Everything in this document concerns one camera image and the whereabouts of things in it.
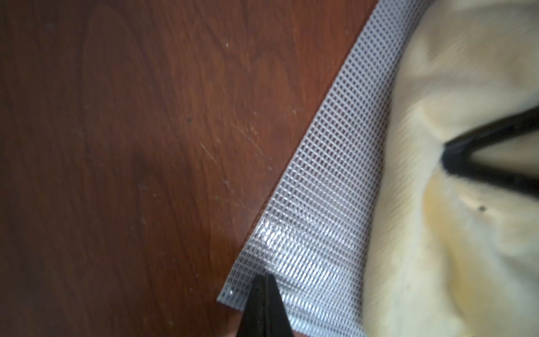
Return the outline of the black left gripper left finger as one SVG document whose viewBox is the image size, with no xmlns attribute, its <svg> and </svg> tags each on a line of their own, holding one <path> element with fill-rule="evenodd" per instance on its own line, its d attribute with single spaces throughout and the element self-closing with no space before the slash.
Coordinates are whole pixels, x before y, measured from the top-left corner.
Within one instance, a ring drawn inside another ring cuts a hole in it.
<svg viewBox="0 0 539 337">
<path fill-rule="evenodd" d="M 237 337 L 265 336 L 265 300 L 266 279 L 264 275 L 257 275 L 251 284 Z"/>
</svg>

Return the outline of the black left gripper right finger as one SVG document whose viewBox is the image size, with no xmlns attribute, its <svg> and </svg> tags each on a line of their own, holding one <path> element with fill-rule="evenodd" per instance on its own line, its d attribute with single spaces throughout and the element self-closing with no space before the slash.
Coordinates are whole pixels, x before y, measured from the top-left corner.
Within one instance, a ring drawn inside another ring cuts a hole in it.
<svg viewBox="0 0 539 337">
<path fill-rule="evenodd" d="M 275 277 L 266 274 L 264 285 L 264 336 L 294 337 Z"/>
</svg>

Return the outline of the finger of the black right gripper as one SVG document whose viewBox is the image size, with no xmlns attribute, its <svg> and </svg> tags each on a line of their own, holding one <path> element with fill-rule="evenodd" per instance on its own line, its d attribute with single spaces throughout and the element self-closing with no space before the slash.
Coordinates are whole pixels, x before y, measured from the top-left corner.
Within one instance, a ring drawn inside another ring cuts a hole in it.
<svg viewBox="0 0 539 337">
<path fill-rule="evenodd" d="M 441 157 L 442 166 L 450 175 L 488 183 L 537 198 L 537 178 L 472 160 L 472 154 L 484 147 L 512 140 L 537 130 L 538 107 L 484 124 L 445 143 Z"/>
</svg>

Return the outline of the yellow wiping cloth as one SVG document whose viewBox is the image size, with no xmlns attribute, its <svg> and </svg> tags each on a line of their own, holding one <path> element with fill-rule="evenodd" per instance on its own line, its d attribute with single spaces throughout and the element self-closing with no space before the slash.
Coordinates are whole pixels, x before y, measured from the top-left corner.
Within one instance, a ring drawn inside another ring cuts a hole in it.
<svg viewBox="0 0 539 337">
<path fill-rule="evenodd" d="M 444 144 L 538 105 L 537 1 L 435 1 L 395 82 L 364 272 L 368 336 L 537 336 L 538 200 Z"/>
</svg>

